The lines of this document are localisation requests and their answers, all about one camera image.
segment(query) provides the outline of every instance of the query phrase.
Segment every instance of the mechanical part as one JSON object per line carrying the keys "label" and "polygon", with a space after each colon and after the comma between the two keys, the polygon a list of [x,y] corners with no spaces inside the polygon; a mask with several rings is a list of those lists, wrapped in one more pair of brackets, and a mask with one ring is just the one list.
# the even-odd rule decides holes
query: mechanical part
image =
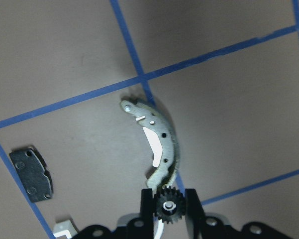
{"label": "mechanical part", "polygon": [[52,198],[50,174],[45,170],[41,155],[31,148],[9,154],[31,202]]}
{"label": "mechanical part", "polygon": [[186,224],[189,238],[193,239],[291,239],[263,224],[246,224],[242,231],[225,225],[218,217],[206,217],[195,189],[186,189]]}
{"label": "mechanical part", "polygon": [[120,105],[143,126],[154,153],[153,166],[157,169],[147,180],[147,187],[157,190],[171,186],[179,167],[178,142],[173,128],[161,113],[141,100],[122,101]]}
{"label": "mechanical part", "polygon": [[77,233],[78,232],[75,230],[71,220],[57,223],[53,228],[53,235],[55,236],[55,238],[66,236],[67,239],[71,239]]}
{"label": "mechanical part", "polygon": [[[152,239],[154,238],[153,214],[155,208],[157,208],[157,198],[161,199],[162,196],[168,198],[166,195],[172,197],[173,200],[170,198],[161,200],[158,208],[160,210],[167,209],[166,212],[173,212],[170,209],[173,208],[174,204],[176,204],[177,209],[178,205],[183,203],[183,209],[186,209],[187,230],[191,239],[291,239],[277,230],[258,222],[246,224],[242,231],[239,232],[230,225],[224,224],[217,216],[206,216],[195,189],[186,189],[185,201],[182,198],[181,202],[176,202],[175,200],[175,198],[179,199],[177,196],[174,197],[177,195],[177,192],[178,190],[176,189],[166,188],[158,192],[153,198],[151,189],[143,189],[140,214],[131,219],[127,225],[119,226],[113,232],[106,227],[92,225],[83,229],[73,239]],[[160,223],[158,227],[164,225],[162,220],[159,220],[158,223]],[[155,239],[159,239],[160,236],[161,229],[158,228]]]}
{"label": "mechanical part", "polygon": [[181,219],[186,212],[183,194],[176,188],[165,188],[154,196],[155,216],[162,222],[174,223]]}

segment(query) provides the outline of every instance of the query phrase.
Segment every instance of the curved metal bracket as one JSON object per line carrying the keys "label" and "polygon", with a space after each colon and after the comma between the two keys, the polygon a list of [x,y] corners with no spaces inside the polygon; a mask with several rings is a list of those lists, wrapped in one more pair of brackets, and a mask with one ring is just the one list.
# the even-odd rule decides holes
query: curved metal bracket
{"label": "curved metal bracket", "polygon": [[157,190],[171,186],[179,167],[179,148],[173,128],[161,113],[143,101],[122,101],[120,105],[143,126],[154,153],[153,166],[157,169],[147,180],[147,187]]}

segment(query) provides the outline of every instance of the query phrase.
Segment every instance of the black plastic part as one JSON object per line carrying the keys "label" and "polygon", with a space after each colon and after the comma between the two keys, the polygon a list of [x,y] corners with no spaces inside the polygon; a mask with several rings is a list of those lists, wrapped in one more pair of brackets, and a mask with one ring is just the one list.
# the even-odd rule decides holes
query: black plastic part
{"label": "black plastic part", "polygon": [[[186,189],[185,200],[187,230],[191,239],[291,239],[263,223],[248,223],[239,232],[224,225],[217,217],[206,217],[195,189]],[[79,232],[73,239],[153,239],[155,207],[152,190],[143,189],[140,215],[130,220],[127,226],[118,227],[111,233],[106,227],[93,225]]]}
{"label": "black plastic part", "polygon": [[106,227],[92,225],[76,234],[73,239],[152,239],[153,213],[153,192],[151,189],[143,189],[139,217],[130,220],[125,227],[118,227],[111,233]]}
{"label": "black plastic part", "polygon": [[41,155],[32,148],[16,150],[9,154],[31,202],[52,198],[51,176],[45,170]]}
{"label": "black plastic part", "polygon": [[[186,189],[185,193],[187,213],[186,223],[189,238],[193,239],[291,239],[277,230],[258,222],[246,224],[239,232],[231,226],[224,225],[216,217],[206,217],[195,189]],[[213,225],[207,223],[207,219],[213,220]]]}

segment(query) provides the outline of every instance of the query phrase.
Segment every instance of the hole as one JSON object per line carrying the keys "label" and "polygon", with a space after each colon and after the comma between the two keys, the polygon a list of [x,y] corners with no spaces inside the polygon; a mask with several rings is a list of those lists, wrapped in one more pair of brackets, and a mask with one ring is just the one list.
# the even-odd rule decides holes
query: hole
{"label": "hole", "polygon": [[28,150],[27,152],[25,152],[25,155],[30,157],[32,155],[32,152],[30,150]]}
{"label": "hole", "polygon": [[141,228],[144,226],[144,222],[142,220],[137,220],[134,222],[134,226],[137,228]]}
{"label": "hole", "polygon": [[103,231],[102,230],[100,230],[100,229],[96,229],[94,232],[93,232],[93,236],[95,237],[95,238],[98,238],[98,237],[101,237],[101,236],[103,236]]}
{"label": "hole", "polygon": [[25,163],[23,163],[22,161],[19,161],[19,162],[15,163],[15,167],[19,170],[22,170],[25,168]]}
{"label": "hole", "polygon": [[131,106],[130,105],[125,105],[124,110],[126,112],[130,112],[131,111]]}

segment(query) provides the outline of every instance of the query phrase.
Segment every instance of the screw hole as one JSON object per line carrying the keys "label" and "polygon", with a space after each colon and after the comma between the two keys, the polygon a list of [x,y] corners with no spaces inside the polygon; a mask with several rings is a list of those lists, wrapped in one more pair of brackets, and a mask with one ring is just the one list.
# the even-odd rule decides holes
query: screw hole
{"label": "screw hole", "polygon": [[144,222],[142,220],[137,220],[134,222],[134,226],[137,228],[141,228],[144,226]]}
{"label": "screw hole", "polygon": [[95,238],[98,238],[98,237],[101,237],[101,236],[103,236],[103,231],[102,230],[100,230],[100,229],[96,229],[94,232],[93,232],[93,236],[95,237]]}
{"label": "screw hole", "polygon": [[30,150],[28,150],[27,152],[25,152],[25,155],[30,157],[32,155],[32,152]]}

